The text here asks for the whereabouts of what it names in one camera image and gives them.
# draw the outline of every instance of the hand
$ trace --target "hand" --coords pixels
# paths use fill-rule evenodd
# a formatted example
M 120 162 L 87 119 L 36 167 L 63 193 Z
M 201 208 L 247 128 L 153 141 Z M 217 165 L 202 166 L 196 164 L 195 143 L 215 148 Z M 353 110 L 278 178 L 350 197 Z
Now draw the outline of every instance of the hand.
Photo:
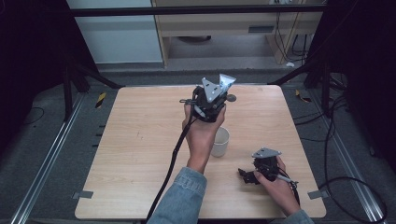
M 216 122 L 208 123 L 198 119 L 190 126 L 190 130 L 187 133 L 186 139 L 190 148 L 190 159 L 187 162 L 187 167 L 201 174 L 204 173 L 207 161 L 209 160 L 210 151 L 215 142 L 216 132 L 224 121 L 225 107 L 221 109 Z M 183 129 L 189 121 L 191 105 L 184 105 L 184 112 L 186 118 L 182 123 Z
M 279 156 L 276 156 L 276 159 L 279 168 L 286 172 L 285 163 L 283 163 Z M 265 187 L 271 198 L 282 208 L 283 213 L 287 217 L 301 209 L 288 182 L 279 178 L 271 182 L 257 171 L 254 172 L 254 175 Z

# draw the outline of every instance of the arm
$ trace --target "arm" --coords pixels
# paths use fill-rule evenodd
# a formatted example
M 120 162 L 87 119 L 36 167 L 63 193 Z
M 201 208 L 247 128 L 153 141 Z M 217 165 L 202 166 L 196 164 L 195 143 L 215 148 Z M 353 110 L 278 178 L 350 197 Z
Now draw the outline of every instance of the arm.
M 187 125 L 191 106 L 185 105 L 186 118 L 182 128 Z M 196 120 L 190 127 L 186 139 L 189 144 L 190 158 L 174 183 L 163 195 L 148 224 L 151 223 L 196 223 L 205 195 L 206 178 L 204 171 L 215 142 L 216 131 L 224 121 L 225 107 L 216 122 L 206 123 Z
M 285 163 L 276 157 L 279 168 L 286 171 Z M 283 223 L 314 223 L 312 219 L 301 209 L 297 203 L 293 191 L 288 182 L 276 179 L 271 182 L 261 173 L 255 171 L 254 175 L 257 180 L 265 187 L 271 198 L 281 207 L 283 213 L 287 216 Z

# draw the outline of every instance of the white cup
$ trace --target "white cup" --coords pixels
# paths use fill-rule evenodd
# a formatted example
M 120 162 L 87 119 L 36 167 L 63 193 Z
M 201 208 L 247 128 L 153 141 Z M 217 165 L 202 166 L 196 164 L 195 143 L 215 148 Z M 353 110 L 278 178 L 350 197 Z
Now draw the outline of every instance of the white cup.
M 215 143 L 213 144 L 210 154 L 214 157 L 224 156 L 229 139 L 230 133 L 228 130 L 223 127 L 219 127 L 218 131 L 216 132 Z

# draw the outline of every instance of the denim sleeve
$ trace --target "denim sleeve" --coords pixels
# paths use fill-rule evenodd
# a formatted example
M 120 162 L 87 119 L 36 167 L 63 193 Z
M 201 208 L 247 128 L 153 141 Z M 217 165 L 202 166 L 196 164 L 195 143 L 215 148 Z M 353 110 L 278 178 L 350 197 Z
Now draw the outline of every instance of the denim sleeve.
M 163 195 L 148 224 L 197 223 L 206 182 L 202 174 L 183 167 Z
M 308 214 L 303 209 L 301 209 L 300 211 L 285 218 L 282 224 L 314 224 L 314 222 L 308 216 Z

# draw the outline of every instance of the table top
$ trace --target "table top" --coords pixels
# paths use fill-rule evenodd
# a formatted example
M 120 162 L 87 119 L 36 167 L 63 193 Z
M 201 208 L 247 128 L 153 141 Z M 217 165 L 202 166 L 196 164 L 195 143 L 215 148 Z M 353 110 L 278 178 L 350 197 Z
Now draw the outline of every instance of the table top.
M 128 87 L 119 90 L 97 149 L 76 217 L 145 219 L 167 170 L 184 119 L 180 99 L 194 86 Z M 234 85 L 222 124 L 230 132 L 226 154 L 211 157 L 205 169 L 207 188 L 199 218 L 274 218 L 281 210 L 263 186 L 245 184 L 238 168 L 252 171 L 251 154 L 261 147 L 282 152 L 286 172 L 298 181 L 301 206 L 311 217 L 324 217 L 321 199 L 282 90 L 278 86 Z M 187 142 L 178 152 L 167 189 L 189 157 Z

